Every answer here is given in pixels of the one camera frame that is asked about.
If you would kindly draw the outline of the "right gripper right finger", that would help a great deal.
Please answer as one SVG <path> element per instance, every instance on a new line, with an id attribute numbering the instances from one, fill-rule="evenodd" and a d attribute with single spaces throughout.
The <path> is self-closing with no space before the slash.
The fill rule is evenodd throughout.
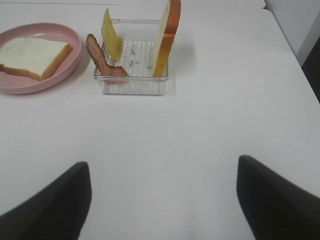
<path id="1" fill-rule="evenodd" d="M 318 240 L 320 199 L 249 155 L 238 159 L 237 198 L 257 240 Z"/>

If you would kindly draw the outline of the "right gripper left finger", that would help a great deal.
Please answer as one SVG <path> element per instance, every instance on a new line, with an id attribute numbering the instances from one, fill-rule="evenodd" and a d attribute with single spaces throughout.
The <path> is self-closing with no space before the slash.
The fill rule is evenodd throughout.
<path id="1" fill-rule="evenodd" d="M 77 162 L 53 182 L 0 217 L 2 240 L 76 240 L 92 201 L 87 162 Z"/>

